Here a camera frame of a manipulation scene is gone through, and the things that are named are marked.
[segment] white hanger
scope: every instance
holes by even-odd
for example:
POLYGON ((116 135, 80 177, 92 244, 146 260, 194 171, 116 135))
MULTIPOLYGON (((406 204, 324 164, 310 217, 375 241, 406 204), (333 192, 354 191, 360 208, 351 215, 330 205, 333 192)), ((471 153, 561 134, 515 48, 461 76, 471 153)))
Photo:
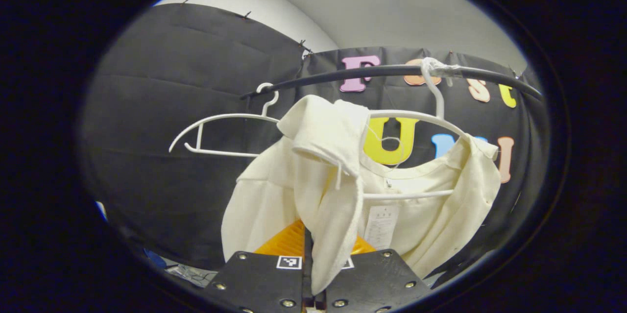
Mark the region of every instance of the white hanger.
MULTIPOLYGON (((262 88, 264 87, 271 87, 272 84, 270 83, 262 83, 259 87, 257 87, 257 92, 261 92, 262 88)), ((202 140, 202 125, 204 125, 205 123, 209 122, 209 121, 215 121, 215 120, 221 120, 221 119, 228 119, 231 117, 244 117, 246 119, 257 119, 257 120, 265 120, 265 121, 272 121, 274 123, 278 123, 278 119, 273 119, 272 117, 268 117, 268 106, 274 105, 276 103, 276 101, 278 100, 278 92, 274 92, 275 96, 273 99, 271 99, 271 101, 268 101, 267 103, 264 104, 264 108, 262 109, 262 114, 260 115, 253 115, 253 114, 224 114, 224 115, 215 115, 215 116, 211 116, 211 117, 207 117, 206 119, 201 119, 200 121, 197 121, 196 123, 193 123, 192 125, 190 125, 189 127, 185 128, 179 135, 176 136, 176 138, 174 138, 174 141, 172 141, 172 144, 170 144, 170 149, 168 150, 169 152, 172 152, 172 148, 174 147, 174 144, 177 143, 177 141, 179 141, 179 139, 185 135, 187 132, 189 132, 190 130, 198 127, 198 136, 196 138, 196 146, 195 148, 192 147, 190 144, 185 143, 185 147, 188 148, 189 151, 191 152, 195 152, 198 154, 210 154, 210 155, 224 155, 224 156, 242 156, 242 157, 257 157, 259 156, 259 154, 249 154, 246 152, 231 152, 231 151, 219 151, 219 150, 208 150, 208 149, 203 149, 200 148, 200 142, 202 140)))
MULTIPOLYGON (((447 66, 444 63, 437 61, 437 59, 427 57, 423 58, 421 63, 421 71, 423 77, 425 78, 425 83, 429 87, 429 90, 435 96, 436 102, 436 115, 428 115, 423 114, 421 112, 413 112, 413 111, 405 111, 405 110, 376 110, 370 113, 370 118, 378 118, 378 117, 402 117, 407 119, 418 119, 421 121, 426 121, 433 123, 435 125, 439 125, 440 127, 444 127, 455 134, 459 135, 460 138, 465 139, 466 141, 470 139, 467 134, 464 133, 456 125, 446 121, 444 119, 444 98, 442 97, 442 92, 435 87, 433 84, 431 72, 430 70, 437 69, 445 69, 447 66)), ((451 195, 453 190, 446 191, 435 191, 435 192, 425 192, 425 193, 408 193, 408 194, 394 194, 394 193, 364 193, 363 198, 367 200, 398 200, 398 199, 418 199, 418 198, 426 198, 426 197, 442 197, 446 195, 451 195)))

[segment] clothing rack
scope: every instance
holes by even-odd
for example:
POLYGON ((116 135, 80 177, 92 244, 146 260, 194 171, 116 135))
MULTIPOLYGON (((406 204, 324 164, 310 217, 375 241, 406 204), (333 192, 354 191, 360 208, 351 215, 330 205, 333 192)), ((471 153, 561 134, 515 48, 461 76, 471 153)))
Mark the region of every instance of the clothing rack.
MULTIPOLYGON (((522 93, 532 96, 539 101, 542 101, 542 94, 535 88, 531 87, 527 83, 520 81, 516 78, 502 74, 499 72, 492 72, 488 70, 481 70, 479 68, 471 67, 458 67, 446 71, 446 75, 454 74, 454 77, 459 75, 466 79, 480 79, 484 81, 490 81, 492 83, 498 83, 507 85, 508 87, 515 88, 522 93)), ((296 87, 304 87, 306 85, 313 85, 319 83, 326 83, 328 81, 337 81, 344 79, 363 78, 370 76, 376 78, 379 76, 403 76, 403 75, 422 75, 420 66, 413 65, 386 65, 386 66, 374 66, 354 68, 351 70, 340 70, 335 72, 325 72, 320 74, 314 74, 307 78, 294 79, 284 81, 271 87, 265 87, 260 92, 252 91, 240 96, 240 99, 254 98, 258 95, 264 95, 277 90, 284 90, 296 87)))

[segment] white garment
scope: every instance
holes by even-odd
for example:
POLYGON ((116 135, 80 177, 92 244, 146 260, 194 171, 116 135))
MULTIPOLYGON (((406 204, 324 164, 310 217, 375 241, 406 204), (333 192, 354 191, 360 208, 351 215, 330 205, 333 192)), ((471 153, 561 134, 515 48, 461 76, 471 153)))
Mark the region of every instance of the white garment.
POLYGON ((390 248, 418 277, 443 264, 475 234, 500 187, 498 148, 458 139, 443 156, 409 169, 390 170, 363 152, 369 110, 318 96, 300 99, 277 127, 283 137, 237 179, 222 220, 224 259, 255 251, 302 219, 311 231, 312 293, 331 283, 364 236, 370 206, 396 204, 390 248), (386 188, 385 177, 394 181, 386 188), (416 193, 453 189, 444 197, 364 201, 363 193, 416 193))

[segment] ceiling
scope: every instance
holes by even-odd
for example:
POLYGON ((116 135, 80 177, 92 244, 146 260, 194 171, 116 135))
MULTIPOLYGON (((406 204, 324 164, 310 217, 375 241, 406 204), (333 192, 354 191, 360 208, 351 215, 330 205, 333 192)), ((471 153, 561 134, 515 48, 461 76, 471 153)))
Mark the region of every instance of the ceiling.
POLYGON ((527 66, 508 35, 467 0, 288 0, 340 48, 453 50, 520 73, 527 66))

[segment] screw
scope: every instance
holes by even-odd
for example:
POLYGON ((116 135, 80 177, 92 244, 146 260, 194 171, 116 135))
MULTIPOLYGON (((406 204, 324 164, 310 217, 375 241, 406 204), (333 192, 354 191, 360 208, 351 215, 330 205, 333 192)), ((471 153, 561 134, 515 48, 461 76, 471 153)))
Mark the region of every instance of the screw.
POLYGON ((294 302, 293 300, 282 300, 281 304, 284 307, 294 307, 294 306, 296 306, 296 302, 294 302))
POLYGON ((346 306, 347 304, 349 304, 347 300, 336 300, 336 302, 333 302, 333 307, 343 307, 343 306, 346 306))

